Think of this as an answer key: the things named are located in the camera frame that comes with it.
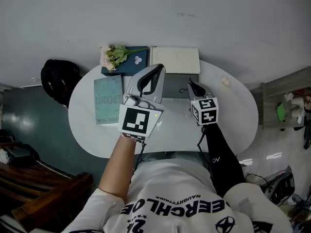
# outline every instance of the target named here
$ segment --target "flower bouquet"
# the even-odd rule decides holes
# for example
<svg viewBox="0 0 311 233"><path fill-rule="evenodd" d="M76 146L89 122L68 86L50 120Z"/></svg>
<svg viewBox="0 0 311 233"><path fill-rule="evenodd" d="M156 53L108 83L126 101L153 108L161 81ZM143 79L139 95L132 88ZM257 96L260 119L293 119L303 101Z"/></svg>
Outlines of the flower bouquet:
<svg viewBox="0 0 311 233"><path fill-rule="evenodd" d="M129 50L125 46L114 46L108 45L101 47L101 60L100 63L103 67L107 68L109 72L116 70L118 65L127 60L127 56L139 52L142 50L146 50L149 48L138 49L138 50Z"/></svg>

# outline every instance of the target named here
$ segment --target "person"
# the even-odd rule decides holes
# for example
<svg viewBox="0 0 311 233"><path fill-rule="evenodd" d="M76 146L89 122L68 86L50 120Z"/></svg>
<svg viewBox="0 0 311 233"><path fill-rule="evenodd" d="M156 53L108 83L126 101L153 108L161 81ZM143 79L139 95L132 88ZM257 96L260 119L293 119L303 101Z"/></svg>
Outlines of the person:
<svg viewBox="0 0 311 233"><path fill-rule="evenodd" d="M260 187L245 182L218 125L205 129L212 179L199 158L181 152L149 154L132 176L136 142L121 136L99 187L63 232L292 232Z"/></svg>

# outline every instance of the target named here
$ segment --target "tabletop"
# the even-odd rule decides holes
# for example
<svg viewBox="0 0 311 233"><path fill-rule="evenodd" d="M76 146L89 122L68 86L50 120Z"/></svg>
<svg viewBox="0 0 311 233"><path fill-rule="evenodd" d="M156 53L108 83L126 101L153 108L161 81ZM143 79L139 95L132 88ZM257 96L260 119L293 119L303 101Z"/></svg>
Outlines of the tabletop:
<svg viewBox="0 0 311 233"><path fill-rule="evenodd" d="M258 127L258 110L249 90L237 79L220 68L200 61L199 82L209 86L219 103L218 125L235 154L246 150L253 142ZM69 103L69 124L79 145L88 153L110 158L120 136L117 126L96 125L94 106L94 80L104 78L101 66L88 72L75 87ZM229 79L229 86L221 79ZM123 77L123 89L131 77ZM197 143L201 127L192 118L188 99L163 98L164 113L146 141L144 153L161 151L199 151ZM206 141L202 151L208 152ZM135 154L140 153L141 144L136 145Z"/></svg>

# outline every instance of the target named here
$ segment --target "shirt sleeve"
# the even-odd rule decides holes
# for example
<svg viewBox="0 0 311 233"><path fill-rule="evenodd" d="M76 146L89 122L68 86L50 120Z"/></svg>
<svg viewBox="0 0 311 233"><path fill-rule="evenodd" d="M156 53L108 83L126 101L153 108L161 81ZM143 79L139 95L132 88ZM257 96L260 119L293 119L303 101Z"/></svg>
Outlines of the shirt sleeve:
<svg viewBox="0 0 311 233"><path fill-rule="evenodd" d="M89 197L84 209L70 223L63 233L87 232L88 230L103 231L108 219L121 211L124 201L112 194L96 189Z"/></svg>
<svg viewBox="0 0 311 233"><path fill-rule="evenodd" d="M230 207L246 214L253 223L254 232L291 233L286 215L255 184L241 183L232 187L224 196Z"/></svg>

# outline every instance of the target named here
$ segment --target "bare forearm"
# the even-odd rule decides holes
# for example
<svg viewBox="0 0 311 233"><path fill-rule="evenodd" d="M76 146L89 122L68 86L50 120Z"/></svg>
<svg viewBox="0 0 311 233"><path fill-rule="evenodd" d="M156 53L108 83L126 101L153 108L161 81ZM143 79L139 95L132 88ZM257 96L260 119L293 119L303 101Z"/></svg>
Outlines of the bare forearm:
<svg viewBox="0 0 311 233"><path fill-rule="evenodd" d="M124 201L133 174L135 146L136 142L120 136L99 184L101 190Z"/></svg>

